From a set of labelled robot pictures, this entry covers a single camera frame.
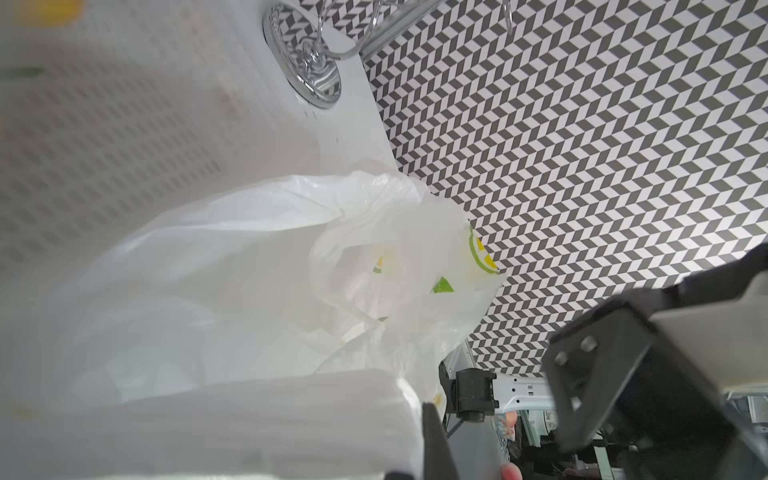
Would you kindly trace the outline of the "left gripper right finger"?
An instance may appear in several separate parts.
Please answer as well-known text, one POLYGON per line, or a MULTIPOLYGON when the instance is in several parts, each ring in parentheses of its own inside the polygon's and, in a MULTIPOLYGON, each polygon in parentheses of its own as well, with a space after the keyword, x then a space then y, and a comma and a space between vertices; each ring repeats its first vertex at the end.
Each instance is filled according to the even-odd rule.
POLYGON ((727 394, 767 382, 767 248, 568 323, 543 370, 567 453, 598 432, 629 445, 631 479, 763 479, 767 438, 727 394))

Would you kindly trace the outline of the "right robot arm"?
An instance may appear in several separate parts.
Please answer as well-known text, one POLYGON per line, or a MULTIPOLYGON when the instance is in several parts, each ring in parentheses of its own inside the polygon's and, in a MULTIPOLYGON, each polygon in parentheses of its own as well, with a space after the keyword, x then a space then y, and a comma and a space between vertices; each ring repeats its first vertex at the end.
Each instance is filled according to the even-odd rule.
POLYGON ((480 369, 466 342, 440 363, 439 378, 447 396, 444 427, 449 434, 465 423, 505 420, 515 412, 528 443, 538 447, 558 427, 554 399, 545 380, 480 369))

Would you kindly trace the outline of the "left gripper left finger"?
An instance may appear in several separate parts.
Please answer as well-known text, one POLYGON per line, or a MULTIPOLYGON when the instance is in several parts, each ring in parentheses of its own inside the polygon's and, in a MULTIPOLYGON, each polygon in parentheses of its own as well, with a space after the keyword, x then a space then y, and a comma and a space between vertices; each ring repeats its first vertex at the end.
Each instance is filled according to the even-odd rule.
POLYGON ((384 480, 459 480, 442 418, 431 403, 422 404, 423 468, 418 474, 387 472, 384 480))

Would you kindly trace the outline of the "lemon print plastic bag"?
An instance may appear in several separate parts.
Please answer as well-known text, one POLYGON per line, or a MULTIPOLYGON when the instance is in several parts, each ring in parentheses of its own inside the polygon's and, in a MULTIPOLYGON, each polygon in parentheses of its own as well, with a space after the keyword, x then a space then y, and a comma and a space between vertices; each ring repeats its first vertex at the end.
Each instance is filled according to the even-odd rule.
POLYGON ((439 363, 503 283, 464 211, 382 169, 264 181, 1 283, 1 475, 424 470, 439 363))

